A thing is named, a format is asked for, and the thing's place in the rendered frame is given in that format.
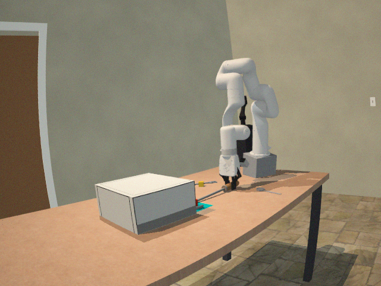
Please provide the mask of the teal square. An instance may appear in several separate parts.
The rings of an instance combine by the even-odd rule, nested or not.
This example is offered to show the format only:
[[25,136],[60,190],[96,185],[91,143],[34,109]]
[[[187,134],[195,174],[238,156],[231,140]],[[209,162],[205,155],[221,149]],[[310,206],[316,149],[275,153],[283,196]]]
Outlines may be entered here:
[[210,205],[210,204],[205,204],[205,203],[199,203],[198,202],[198,206],[200,206],[200,205],[204,205],[202,208],[200,208],[200,209],[197,209],[196,211],[201,211],[201,210],[203,210],[203,209],[206,209],[206,208],[208,208],[208,207],[211,207],[211,206],[213,206],[213,205]]

